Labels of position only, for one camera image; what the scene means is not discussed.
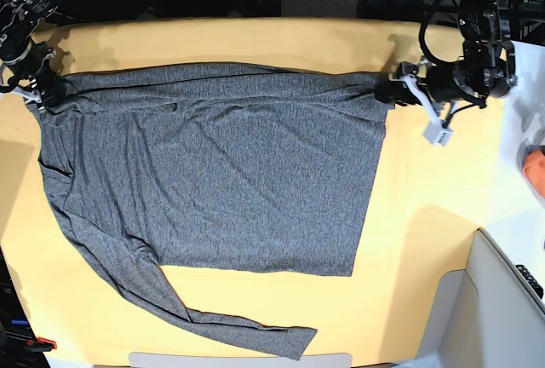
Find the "black round arm base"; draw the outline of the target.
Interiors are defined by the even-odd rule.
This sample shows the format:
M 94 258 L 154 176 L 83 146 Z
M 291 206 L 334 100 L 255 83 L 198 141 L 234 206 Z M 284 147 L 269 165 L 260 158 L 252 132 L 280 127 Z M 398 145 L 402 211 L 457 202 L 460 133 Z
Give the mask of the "black round arm base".
M 365 20 L 420 22 L 425 13 L 424 0 L 358 0 L 356 14 Z

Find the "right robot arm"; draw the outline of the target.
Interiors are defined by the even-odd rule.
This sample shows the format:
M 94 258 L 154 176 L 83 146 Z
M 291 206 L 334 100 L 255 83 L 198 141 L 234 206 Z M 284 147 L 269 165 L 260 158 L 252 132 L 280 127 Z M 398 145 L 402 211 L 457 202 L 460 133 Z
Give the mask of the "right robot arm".
M 32 34 L 61 1 L 1 0 L 1 69 L 11 71 L 1 83 L 1 92 L 20 95 L 25 103 L 41 110 L 59 105 L 66 91 L 49 64 L 55 50 L 45 42 L 35 42 Z

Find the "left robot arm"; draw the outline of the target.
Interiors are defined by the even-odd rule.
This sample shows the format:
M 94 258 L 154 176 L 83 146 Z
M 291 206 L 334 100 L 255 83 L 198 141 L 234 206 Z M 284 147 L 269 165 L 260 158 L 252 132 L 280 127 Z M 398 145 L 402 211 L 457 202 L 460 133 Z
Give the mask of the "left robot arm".
M 517 83 L 513 51 L 508 47 L 510 21 L 504 11 L 508 0 L 460 0 L 457 27 L 462 34 L 462 56 L 442 60 L 426 43 L 427 28 L 443 0 L 433 0 L 418 33 L 422 59 L 402 62 L 389 76 L 376 81 L 375 98 L 385 104 L 430 108 L 430 118 L 449 105 L 440 124 L 446 128 L 456 114 L 456 103 L 483 109 L 489 97 L 502 98 Z

